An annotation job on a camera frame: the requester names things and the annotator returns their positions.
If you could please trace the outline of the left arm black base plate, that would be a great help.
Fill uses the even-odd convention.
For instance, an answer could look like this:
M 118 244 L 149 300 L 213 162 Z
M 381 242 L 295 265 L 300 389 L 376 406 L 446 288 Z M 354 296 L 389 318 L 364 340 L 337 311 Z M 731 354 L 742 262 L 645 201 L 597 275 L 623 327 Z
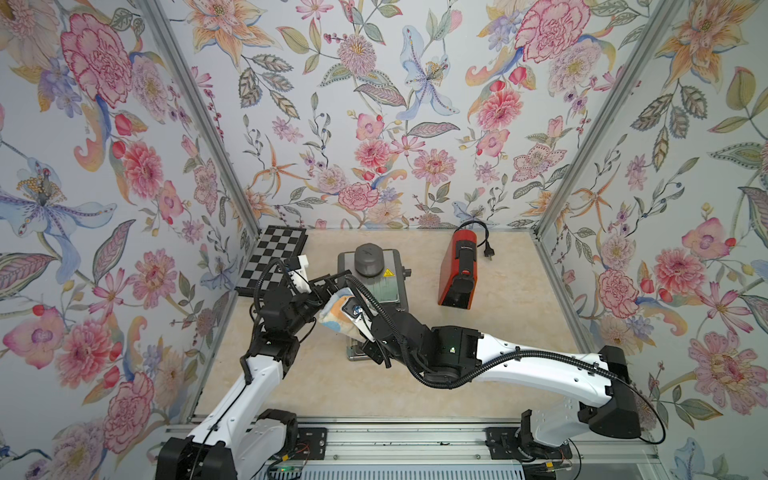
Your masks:
M 271 460 L 324 460 L 328 447 L 328 429 L 299 427 L 288 435 L 284 447 Z

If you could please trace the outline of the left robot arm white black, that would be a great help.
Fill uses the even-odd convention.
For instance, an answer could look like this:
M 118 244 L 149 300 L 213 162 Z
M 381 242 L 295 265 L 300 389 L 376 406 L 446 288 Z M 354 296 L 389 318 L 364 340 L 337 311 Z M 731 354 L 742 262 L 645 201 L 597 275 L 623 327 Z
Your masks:
M 184 438 L 172 437 L 157 459 L 157 479 L 253 479 L 274 457 L 296 446 L 294 414 L 262 407 L 295 363 L 299 332 L 316 320 L 344 284 L 345 273 L 307 279 L 305 258 L 271 260 L 282 278 L 257 286 L 250 309 L 253 329 L 240 357 L 241 375 L 214 411 Z

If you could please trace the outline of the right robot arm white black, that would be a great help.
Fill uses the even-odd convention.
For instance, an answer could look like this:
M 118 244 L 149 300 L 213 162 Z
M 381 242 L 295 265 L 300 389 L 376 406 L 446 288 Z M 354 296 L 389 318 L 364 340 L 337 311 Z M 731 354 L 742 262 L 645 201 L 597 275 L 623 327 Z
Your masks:
M 561 395 L 556 408 L 522 413 L 522 444 L 555 448 L 585 432 L 643 438 L 640 408 L 651 403 L 631 383 L 621 348 L 562 353 L 466 327 L 428 327 L 408 312 L 385 308 L 357 278 L 345 281 L 361 308 L 362 329 L 370 333 L 383 362 L 401 363 L 423 386 L 456 390 L 474 381 L 499 382 Z

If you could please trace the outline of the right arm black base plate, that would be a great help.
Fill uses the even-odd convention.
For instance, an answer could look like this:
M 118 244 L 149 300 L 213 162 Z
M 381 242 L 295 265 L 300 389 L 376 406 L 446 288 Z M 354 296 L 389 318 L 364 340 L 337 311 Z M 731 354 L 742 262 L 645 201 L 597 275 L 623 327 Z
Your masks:
M 485 446 L 492 460 L 516 460 L 521 463 L 536 461 L 571 460 L 568 444 L 551 447 L 534 442 L 521 434 L 520 427 L 488 427 L 484 430 Z

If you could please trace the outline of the orange blue patterned cloth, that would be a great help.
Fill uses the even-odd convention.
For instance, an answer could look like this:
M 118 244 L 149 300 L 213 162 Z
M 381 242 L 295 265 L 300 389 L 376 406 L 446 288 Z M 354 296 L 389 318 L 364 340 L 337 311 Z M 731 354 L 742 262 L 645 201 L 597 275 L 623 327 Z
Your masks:
M 316 315 L 317 322 L 336 333 L 362 342 L 363 336 L 353 318 L 343 312 L 343 307 L 350 299 L 354 300 L 355 297 L 349 288 L 335 292 Z

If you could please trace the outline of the silver grey coffee machine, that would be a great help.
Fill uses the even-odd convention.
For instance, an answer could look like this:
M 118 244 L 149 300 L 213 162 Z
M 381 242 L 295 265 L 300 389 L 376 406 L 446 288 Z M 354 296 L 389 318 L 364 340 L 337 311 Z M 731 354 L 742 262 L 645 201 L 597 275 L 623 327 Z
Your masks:
M 346 287 L 351 290 L 350 279 L 357 286 L 364 286 L 370 295 L 375 298 L 381 309 L 386 311 L 392 323 L 395 311 L 409 313 L 408 295 L 406 292 L 406 279 L 410 276 L 410 270 L 402 264 L 400 252 L 396 249 L 384 249 L 374 243 L 365 243 L 353 251 L 342 252 L 337 258 L 338 272 L 350 270 L 351 274 L 346 278 Z M 351 316 L 352 306 L 367 298 L 363 293 L 350 299 L 343 307 L 343 312 Z M 373 305 L 365 311 L 367 316 L 376 315 L 379 310 Z M 351 339 L 348 348 L 348 356 L 351 360 L 365 356 L 362 352 L 362 344 Z

